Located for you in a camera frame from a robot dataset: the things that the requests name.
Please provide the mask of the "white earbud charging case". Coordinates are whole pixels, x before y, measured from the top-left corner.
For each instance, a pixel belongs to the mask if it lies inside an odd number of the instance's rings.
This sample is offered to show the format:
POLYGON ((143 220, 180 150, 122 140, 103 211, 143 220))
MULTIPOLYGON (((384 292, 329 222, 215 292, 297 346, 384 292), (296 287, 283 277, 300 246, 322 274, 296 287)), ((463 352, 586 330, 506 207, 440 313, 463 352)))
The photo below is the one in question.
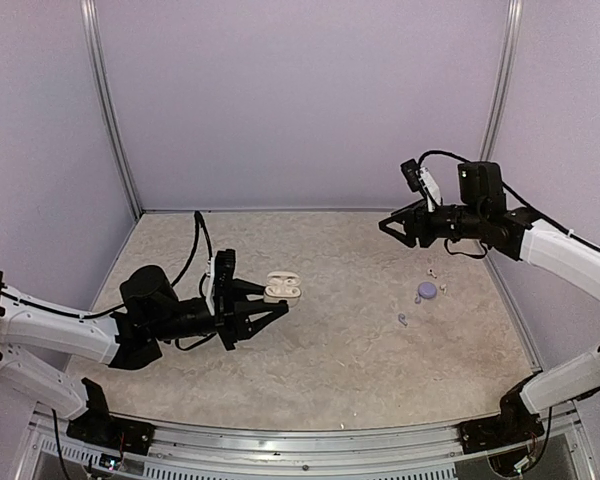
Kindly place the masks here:
POLYGON ((267 275, 264 301, 278 303, 285 301, 290 307, 295 306, 302 295, 301 278, 288 271, 273 271, 267 275))

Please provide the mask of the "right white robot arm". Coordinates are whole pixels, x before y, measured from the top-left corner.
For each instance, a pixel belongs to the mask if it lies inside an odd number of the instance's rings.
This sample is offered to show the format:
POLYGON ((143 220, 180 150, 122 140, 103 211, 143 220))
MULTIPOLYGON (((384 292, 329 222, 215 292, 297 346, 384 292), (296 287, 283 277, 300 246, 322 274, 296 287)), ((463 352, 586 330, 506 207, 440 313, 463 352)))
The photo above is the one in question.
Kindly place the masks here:
MULTIPOLYGON (((600 304, 600 247, 577 236, 547 214, 520 200, 510 208, 513 193, 493 162, 460 161, 460 200, 444 202, 423 161, 400 166, 410 190, 420 200, 389 215, 381 231, 409 248, 472 240, 530 268, 551 275, 600 304)), ((569 400, 600 391, 600 344, 513 387, 501 400, 501 414, 491 433, 503 444, 515 442, 531 419, 569 400)))

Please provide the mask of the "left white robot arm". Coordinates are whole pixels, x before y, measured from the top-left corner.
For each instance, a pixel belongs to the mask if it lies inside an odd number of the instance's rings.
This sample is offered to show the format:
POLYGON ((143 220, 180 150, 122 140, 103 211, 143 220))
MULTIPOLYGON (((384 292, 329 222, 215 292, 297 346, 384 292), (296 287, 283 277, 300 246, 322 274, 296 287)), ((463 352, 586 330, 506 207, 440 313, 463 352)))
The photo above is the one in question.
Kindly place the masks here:
POLYGON ((140 370, 158 360, 162 343, 219 337, 228 350, 287 314, 285 300, 271 302, 260 285, 231 271, 210 280, 203 297, 181 300, 161 268, 137 270, 120 287, 121 308, 96 314, 63 311, 6 285, 0 271, 0 383, 53 409, 101 445, 120 434, 101 388, 75 380, 27 352, 39 347, 86 358, 118 370, 140 370))

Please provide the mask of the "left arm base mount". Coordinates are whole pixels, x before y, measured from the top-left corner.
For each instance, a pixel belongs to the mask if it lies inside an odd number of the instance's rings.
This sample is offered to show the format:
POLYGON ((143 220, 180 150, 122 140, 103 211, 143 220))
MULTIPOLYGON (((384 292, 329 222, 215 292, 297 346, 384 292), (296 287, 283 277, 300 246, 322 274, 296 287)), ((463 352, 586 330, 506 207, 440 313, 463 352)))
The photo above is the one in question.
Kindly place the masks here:
POLYGON ((81 383, 86 389, 87 410, 69 421, 67 436, 122 453, 147 455, 155 426, 112 415, 102 387, 87 378, 83 378, 81 383))

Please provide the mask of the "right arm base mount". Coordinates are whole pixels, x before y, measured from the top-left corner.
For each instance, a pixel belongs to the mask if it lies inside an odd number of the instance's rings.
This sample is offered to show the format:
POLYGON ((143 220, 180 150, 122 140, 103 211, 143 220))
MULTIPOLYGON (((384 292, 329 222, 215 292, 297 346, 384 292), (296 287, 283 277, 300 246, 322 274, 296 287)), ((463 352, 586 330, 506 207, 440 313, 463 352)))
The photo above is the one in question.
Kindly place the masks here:
POLYGON ((457 425, 464 454, 502 448, 542 437, 544 426, 539 413, 530 413, 520 396, 530 377, 519 382, 499 401, 498 414, 460 422, 457 425))

